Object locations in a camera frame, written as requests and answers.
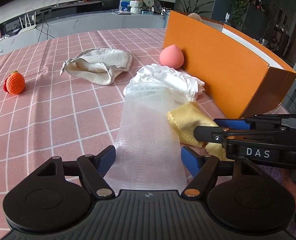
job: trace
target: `orange plush toy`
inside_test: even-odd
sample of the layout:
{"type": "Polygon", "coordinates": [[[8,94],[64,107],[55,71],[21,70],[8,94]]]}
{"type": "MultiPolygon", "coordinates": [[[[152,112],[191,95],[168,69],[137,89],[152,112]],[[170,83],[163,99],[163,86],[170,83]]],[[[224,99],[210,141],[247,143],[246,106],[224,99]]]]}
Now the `orange plush toy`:
{"type": "Polygon", "coordinates": [[[5,81],[3,90],[11,95],[18,95],[25,89],[25,79],[18,71],[14,71],[5,81]]]}

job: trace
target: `metal screw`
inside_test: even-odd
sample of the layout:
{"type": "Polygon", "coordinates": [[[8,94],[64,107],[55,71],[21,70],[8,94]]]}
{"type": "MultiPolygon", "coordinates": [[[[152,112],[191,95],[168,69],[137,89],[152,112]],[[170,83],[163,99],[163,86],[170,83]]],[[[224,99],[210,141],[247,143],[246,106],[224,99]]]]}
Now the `metal screw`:
{"type": "Polygon", "coordinates": [[[195,188],[189,188],[185,190],[184,194],[187,197],[197,197],[200,194],[200,191],[195,188]]]}
{"type": "Polygon", "coordinates": [[[97,190],[96,193],[99,197],[108,197],[112,194],[112,190],[110,190],[108,188],[101,188],[101,189],[97,190]]]}

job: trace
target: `pink checkered tablecloth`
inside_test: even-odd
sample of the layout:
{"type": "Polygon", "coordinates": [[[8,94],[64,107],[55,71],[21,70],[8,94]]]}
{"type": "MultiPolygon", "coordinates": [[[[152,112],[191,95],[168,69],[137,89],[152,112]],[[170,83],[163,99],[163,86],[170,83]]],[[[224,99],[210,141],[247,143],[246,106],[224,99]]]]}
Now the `pink checkered tablecloth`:
{"type": "MultiPolygon", "coordinates": [[[[98,154],[114,144],[123,109],[123,89],[143,65],[159,63],[165,29],[123,29],[79,33],[44,41],[0,56],[0,239],[8,233],[2,201],[27,175],[59,155],[64,161],[98,154]],[[113,85],[59,75],[62,62],[90,48],[129,51],[134,60],[129,73],[113,85]],[[3,91],[14,70],[26,79],[19,96],[3,91]]],[[[224,118],[203,93],[201,111],[224,118]]],[[[276,113],[285,113],[283,108],[276,113]]],[[[77,177],[67,178],[79,183],[77,177]]]]}

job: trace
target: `green plant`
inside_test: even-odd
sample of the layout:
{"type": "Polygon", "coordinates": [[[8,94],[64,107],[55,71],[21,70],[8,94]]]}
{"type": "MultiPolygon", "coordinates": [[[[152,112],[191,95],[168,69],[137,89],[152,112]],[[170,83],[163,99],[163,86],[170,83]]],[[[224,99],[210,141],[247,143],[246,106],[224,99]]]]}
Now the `green plant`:
{"type": "Polygon", "coordinates": [[[232,0],[232,18],[230,19],[232,25],[242,25],[242,16],[246,12],[248,3],[250,2],[252,2],[252,0],[232,0]]]}
{"type": "Polygon", "coordinates": [[[211,2],[207,2],[207,3],[203,3],[203,4],[199,4],[198,5],[198,1],[197,0],[195,2],[195,5],[192,7],[191,4],[190,4],[190,0],[188,0],[188,6],[185,2],[185,0],[182,0],[184,3],[182,3],[181,0],[178,0],[181,4],[181,6],[183,7],[184,9],[184,13],[197,13],[197,14],[202,14],[202,13],[207,13],[207,12],[212,12],[212,11],[199,11],[200,7],[202,7],[203,5],[206,5],[206,4],[209,4],[209,3],[212,3],[212,2],[215,2],[215,1],[211,1],[211,2]]]}

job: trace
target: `white terry cloth mitt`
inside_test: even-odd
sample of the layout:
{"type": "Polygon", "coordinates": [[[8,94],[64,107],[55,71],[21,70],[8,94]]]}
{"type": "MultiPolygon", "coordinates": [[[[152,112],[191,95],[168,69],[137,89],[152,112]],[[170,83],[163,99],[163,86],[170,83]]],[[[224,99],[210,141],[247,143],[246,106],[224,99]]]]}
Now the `white terry cloth mitt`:
{"type": "Polygon", "coordinates": [[[98,85],[110,85],[120,73],[129,71],[131,63],[132,55],[121,49],[87,49],[66,60],[60,75],[67,71],[98,85]]]}
{"type": "MultiPolygon", "coordinates": [[[[128,86],[144,82],[168,87],[174,96],[175,102],[179,105],[195,101],[197,96],[205,90],[205,83],[198,78],[177,71],[174,68],[157,64],[146,65],[139,69],[136,76],[130,80],[128,86]]],[[[124,95],[126,95],[128,86],[123,91],[124,95]]]]}

